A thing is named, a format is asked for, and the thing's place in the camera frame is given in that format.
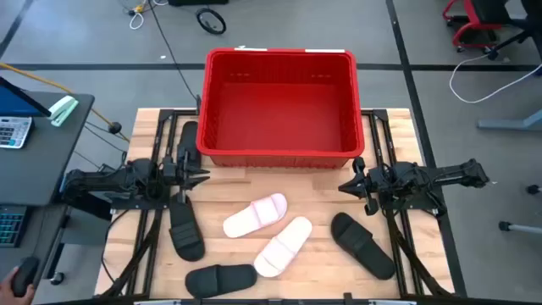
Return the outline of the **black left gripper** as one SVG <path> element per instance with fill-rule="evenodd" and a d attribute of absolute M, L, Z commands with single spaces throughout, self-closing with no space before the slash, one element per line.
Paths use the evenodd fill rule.
<path fill-rule="evenodd" d="M 180 146 L 180 160 L 175 162 L 171 153 L 166 152 L 162 161 L 162 177 L 166 186 L 178 186 L 178 203 L 188 203 L 186 192 L 192 190 L 202 182 L 209 180 L 208 170 L 199 169 L 196 164 L 198 160 L 198 151 L 195 148 L 186 148 Z"/>

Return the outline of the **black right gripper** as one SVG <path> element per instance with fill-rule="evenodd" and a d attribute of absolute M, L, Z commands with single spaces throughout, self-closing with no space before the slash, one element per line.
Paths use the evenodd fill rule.
<path fill-rule="evenodd" d="M 357 198 L 365 198 L 365 214 L 367 216 L 372 216 L 381 209 L 379 187 L 383 181 L 384 167 L 380 164 L 365 173 L 365 161 L 362 157 L 357 157 L 352 163 L 352 168 L 355 172 L 355 177 L 340 185 L 338 189 L 345 194 Z"/>

